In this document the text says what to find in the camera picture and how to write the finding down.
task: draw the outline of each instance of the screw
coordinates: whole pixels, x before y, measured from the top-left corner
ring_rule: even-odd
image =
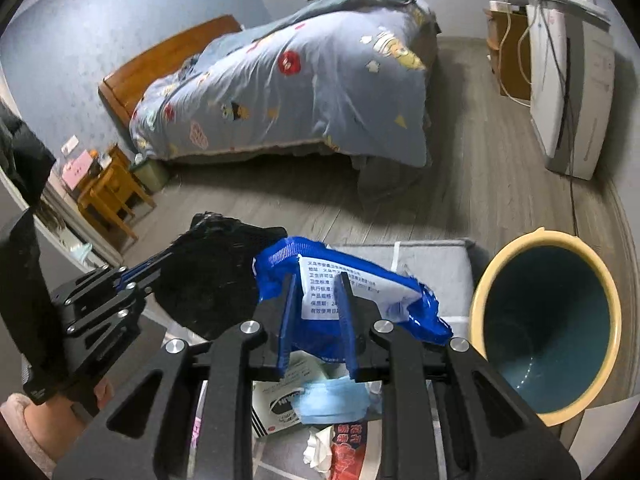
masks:
[[[164,345],[164,349],[169,352],[169,354],[179,354],[184,350],[184,341],[182,339],[171,339],[171,341]]]
[[[469,350],[469,341],[463,337],[452,337],[449,346],[455,352],[466,352]]]
[[[381,334],[387,334],[394,329],[394,324],[388,319],[379,319],[373,324],[373,330]]]
[[[245,321],[240,325],[240,330],[245,334],[254,334],[260,330],[260,323],[250,319],[249,321]]]

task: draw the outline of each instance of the white label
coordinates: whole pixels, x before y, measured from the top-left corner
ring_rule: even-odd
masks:
[[[412,288],[353,267],[307,256],[299,256],[298,261],[303,292],[302,319],[338,319],[334,280],[341,272],[349,275],[354,296],[374,301],[380,316],[394,323],[406,321],[407,307],[422,297]]]
[[[62,145],[62,148],[61,148],[62,154],[66,156],[69,153],[71,153],[74,150],[74,148],[78,145],[78,142],[79,140],[76,136],[71,136],[71,138]]]

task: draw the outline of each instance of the trash bin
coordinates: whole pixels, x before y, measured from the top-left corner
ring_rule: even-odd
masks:
[[[129,171],[151,192],[157,193],[169,181],[169,172],[159,160],[145,158],[134,162]]]
[[[620,346],[618,292],[580,238],[543,228],[492,260],[474,295],[471,344],[548,426],[598,395]]]

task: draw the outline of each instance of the laminate flooring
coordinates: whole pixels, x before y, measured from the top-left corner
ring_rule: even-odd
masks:
[[[500,96],[484,41],[442,39],[428,92],[433,165],[407,192],[364,211],[346,156],[261,156],[180,167],[134,224],[133,266],[167,247],[197,212],[283,226],[329,244],[468,237],[490,253],[541,226],[571,233],[569,179],[545,169],[528,108]],[[623,303],[622,346],[596,404],[626,397],[635,360],[635,253],[606,182],[575,180],[580,237],[609,266]]]

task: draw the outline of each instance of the electrical cord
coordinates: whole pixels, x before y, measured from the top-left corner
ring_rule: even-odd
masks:
[[[538,0],[538,6],[540,6],[540,17],[542,22],[545,24],[546,35],[549,39],[549,44],[551,45],[551,54],[554,59],[554,63],[556,65],[556,70],[558,71],[558,78],[560,79],[560,87],[562,90],[562,118],[560,121],[560,135],[562,135],[562,126],[566,123],[568,134],[569,134],[569,152],[570,152],[570,161],[569,161],[569,196],[571,199],[571,215],[572,221],[574,224],[574,235],[576,237],[580,236],[578,230],[578,220],[575,214],[575,199],[574,199],[574,163],[575,163],[575,138],[574,138],[574,127],[575,127],[575,117],[574,117],[574,106],[571,102],[571,98],[569,97],[569,88],[568,88],[568,78],[564,77],[562,70],[560,69],[560,64],[558,63],[558,56],[556,54],[556,48],[554,46],[553,39],[551,38],[551,31],[549,29],[548,21],[545,17],[544,10],[542,9],[542,0]],[[567,74],[570,75],[570,41],[567,38]],[[569,116],[571,118],[571,123],[568,124],[566,122],[567,119],[567,111],[569,112]],[[558,146],[560,145],[561,137],[558,139]]]
[[[527,75],[524,73],[524,69],[522,67],[522,40],[524,40],[524,37],[529,33],[529,31],[531,30],[531,27],[535,23],[536,18],[538,16],[539,6],[540,6],[540,1],[538,1],[538,4],[533,8],[533,18],[531,19],[531,23],[529,23],[527,28],[522,33],[522,36],[518,40],[518,67],[520,67],[520,74],[522,74],[522,78],[524,79],[524,81],[526,81],[529,84],[529,86],[531,86],[531,81],[529,80]]]
[[[504,83],[502,82],[502,46],[504,45],[504,42],[506,41],[507,36],[509,35],[509,32],[511,30],[511,4],[509,3],[509,0],[506,0],[506,3],[507,3],[507,30],[504,31],[504,35],[502,36],[500,45],[498,45],[498,81],[500,82],[500,88],[502,88],[502,90],[504,91],[504,93],[507,95],[509,99],[518,103],[519,105],[526,106],[527,108],[531,108],[530,104],[524,103],[523,101],[520,101],[519,99],[516,99],[515,97],[513,97],[509,93],[509,91],[504,87]]]

